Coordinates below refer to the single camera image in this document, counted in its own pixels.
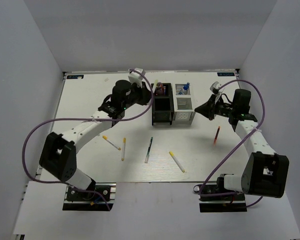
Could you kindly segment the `blue cap spray bottle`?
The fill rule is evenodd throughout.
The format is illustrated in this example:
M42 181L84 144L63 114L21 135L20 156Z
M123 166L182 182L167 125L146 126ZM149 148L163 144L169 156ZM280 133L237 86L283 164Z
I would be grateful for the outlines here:
M188 91L189 91L189 88L190 88L190 83L187 82L182 88L181 90L179 91L179 95L187 95L188 94Z

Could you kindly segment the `pink tube of crayons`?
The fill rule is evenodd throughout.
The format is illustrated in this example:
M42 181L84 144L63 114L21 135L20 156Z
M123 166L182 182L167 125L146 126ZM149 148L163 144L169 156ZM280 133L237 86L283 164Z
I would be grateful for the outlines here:
M163 96L165 94L165 89L161 82L157 82L156 87L155 87L155 94L157 96Z

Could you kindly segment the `white pen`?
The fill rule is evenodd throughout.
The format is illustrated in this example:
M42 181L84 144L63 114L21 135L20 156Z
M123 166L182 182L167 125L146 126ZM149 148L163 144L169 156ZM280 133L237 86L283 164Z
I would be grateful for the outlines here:
M157 84L158 84L158 79L156 79L153 83L153 86L152 86L152 93L155 94L156 92L156 87L157 87Z

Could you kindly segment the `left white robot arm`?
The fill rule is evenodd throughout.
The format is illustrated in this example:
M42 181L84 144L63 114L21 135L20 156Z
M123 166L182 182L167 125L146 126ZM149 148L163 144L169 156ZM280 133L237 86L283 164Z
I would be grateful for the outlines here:
M78 168L77 153L93 138L123 120L128 108L135 104L145 106L151 97L146 82L138 85L118 80L90 119L68 131L52 132L46 137L39 165L60 182L77 188L84 199L93 198L96 182Z

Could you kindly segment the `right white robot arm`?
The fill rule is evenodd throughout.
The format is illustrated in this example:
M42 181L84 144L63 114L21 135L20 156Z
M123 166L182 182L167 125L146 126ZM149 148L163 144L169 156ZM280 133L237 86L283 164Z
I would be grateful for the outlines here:
M243 173L224 173L216 187L200 187L202 198L219 197L223 200L235 194L281 198L285 192L289 160L276 153L259 129L257 118L250 111L251 92L236 89L233 100L226 103L219 90L213 90L208 101L195 108L195 112L209 120L226 117L233 131L240 137L249 156Z

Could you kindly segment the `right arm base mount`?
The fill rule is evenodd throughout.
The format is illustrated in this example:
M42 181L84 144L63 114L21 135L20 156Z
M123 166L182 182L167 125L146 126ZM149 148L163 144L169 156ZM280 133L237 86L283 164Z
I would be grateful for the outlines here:
M199 196L199 211L201 213L238 213L247 212L245 195L243 193L211 196L212 194L230 192L217 188L216 183L207 184Z

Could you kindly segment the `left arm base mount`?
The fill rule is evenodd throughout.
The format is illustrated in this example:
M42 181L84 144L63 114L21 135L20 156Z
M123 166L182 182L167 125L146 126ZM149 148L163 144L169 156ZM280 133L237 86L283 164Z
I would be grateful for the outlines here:
M63 201L63 211L108 212L115 203L116 184L97 183L95 193L86 193L67 187Z

